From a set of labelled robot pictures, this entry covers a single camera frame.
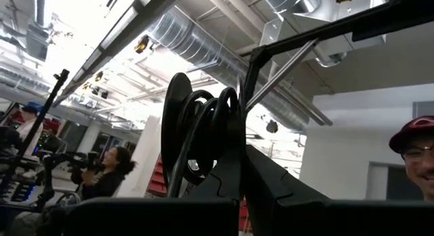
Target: black cable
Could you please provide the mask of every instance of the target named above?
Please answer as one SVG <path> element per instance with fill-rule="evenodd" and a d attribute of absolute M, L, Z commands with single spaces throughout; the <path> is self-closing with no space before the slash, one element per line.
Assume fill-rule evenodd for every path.
<path fill-rule="evenodd" d="M 206 102 L 200 102 L 200 98 L 204 98 Z M 219 98 L 214 98 L 205 90 L 198 90 L 184 99 L 178 118 L 178 130 L 180 132 L 179 137 L 182 138 L 182 146 L 172 172 L 168 174 L 167 197 L 179 196 L 183 171 L 189 158 L 188 154 L 197 136 L 205 132 L 213 132 L 213 135 L 223 136 L 231 111 L 237 109 L 237 92 L 231 87 L 224 89 Z"/>

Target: cable spool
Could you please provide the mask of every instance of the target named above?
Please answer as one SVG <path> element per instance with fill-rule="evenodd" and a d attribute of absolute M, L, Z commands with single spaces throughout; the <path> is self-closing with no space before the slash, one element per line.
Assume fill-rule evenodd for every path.
<path fill-rule="evenodd" d="M 193 91 L 189 78 L 177 73 L 167 89 L 161 124 L 167 196 L 178 196 L 182 178 L 200 184 L 225 149 L 239 149 L 240 143 L 245 144 L 245 105 L 237 92 L 227 87 L 215 98 L 205 90 Z M 198 169 L 188 165 L 191 160 Z"/>

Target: woman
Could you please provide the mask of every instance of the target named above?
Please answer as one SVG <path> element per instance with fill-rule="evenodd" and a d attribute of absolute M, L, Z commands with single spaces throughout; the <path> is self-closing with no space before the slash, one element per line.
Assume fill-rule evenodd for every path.
<path fill-rule="evenodd" d="M 125 176 L 136 167 L 136 162 L 131 160 L 130 152 L 123 147 L 107 151 L 102 164 L 104 168 L 100 172 L 86 170 L 74 171 L 71 174 L 71 180 L 80 184 L 77 193 L 82 200 L 113 196 Z M 38 213 L 23 212 L 15 217 L 4 235 L 34 235 L 38 218 Z"/>

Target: white column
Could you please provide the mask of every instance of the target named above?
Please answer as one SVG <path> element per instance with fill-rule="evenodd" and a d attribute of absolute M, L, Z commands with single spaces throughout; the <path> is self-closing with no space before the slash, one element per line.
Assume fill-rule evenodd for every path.
<path fill-rule="evenodd" d="M 80 142 L 77 152 L 89 153 L 92 151 L 92 147 L 95 144 L 96 139 L 101 131 L 101 123 L 97 121 L 91 121 L 87 127 L 86 133 L 84 133 L 83 139 Z"/>
<path fill-rule="evenodd" d="M 116 197 L 143 198 L 154 173 L 161 150 L 160 117 L 150 115 L 140 135 L 132 159 L 136 169 L 129 174 L 119 187 Z"/>

